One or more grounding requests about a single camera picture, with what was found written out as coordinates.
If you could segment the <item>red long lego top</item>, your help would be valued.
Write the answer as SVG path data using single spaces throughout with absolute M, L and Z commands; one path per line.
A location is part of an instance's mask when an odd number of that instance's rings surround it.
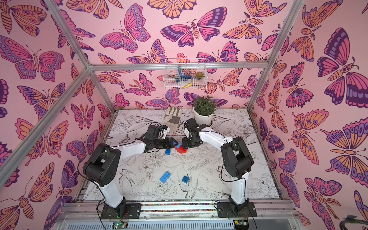
M 184 149 L 183 146 L 180 147 L 175 147 L 175 150 L 180 153 L 180 154 L 185 154 L 187 153 L 188 149 Z

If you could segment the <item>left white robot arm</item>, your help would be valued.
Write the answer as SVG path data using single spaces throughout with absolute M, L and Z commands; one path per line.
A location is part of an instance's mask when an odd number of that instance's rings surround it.
M 150 125 L 145 134 L 131 143 L 116 146 L 102 143 L 92 152 L 83 173 L 89 181 L 98 186 L 109 207 L 117 208 L 124 200 L 115 182 L 119 162 L 124 158 L 149 153 L 154 149 L 173 149 L 179 142 L 166 136 L 168 130 L 167 126 Z

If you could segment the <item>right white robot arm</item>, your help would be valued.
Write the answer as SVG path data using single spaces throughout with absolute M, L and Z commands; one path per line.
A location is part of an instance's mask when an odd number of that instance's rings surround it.
M 254 159 L 243 138 L 226 137 L 208 125 L 198 124 L 193 118 L 184 122 L 183 131 L 185 134 L 182 139 L 184 149 L 196 148 L 205 142 L 221 152 L 222 169 L 225 169 L 232 177 L 231 180 L 221 179 L 232 186 L 230 204 L 236 208 L 245 206 L 248 202 L 247 180 Z

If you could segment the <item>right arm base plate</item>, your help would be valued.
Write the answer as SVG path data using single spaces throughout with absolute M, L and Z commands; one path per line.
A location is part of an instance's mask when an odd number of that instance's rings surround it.
M 257 217 L 253 202 L 245 202 L 241 205 L 232 202 L 216 202 L 214 206 L 219 218 Z

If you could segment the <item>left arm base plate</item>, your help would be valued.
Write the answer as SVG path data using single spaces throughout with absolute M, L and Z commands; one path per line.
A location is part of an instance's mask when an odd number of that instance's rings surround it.
M 101 219 L 139 219 L 141 207 L 141 203 L 124 203 L 117 208 L 104 204 Z

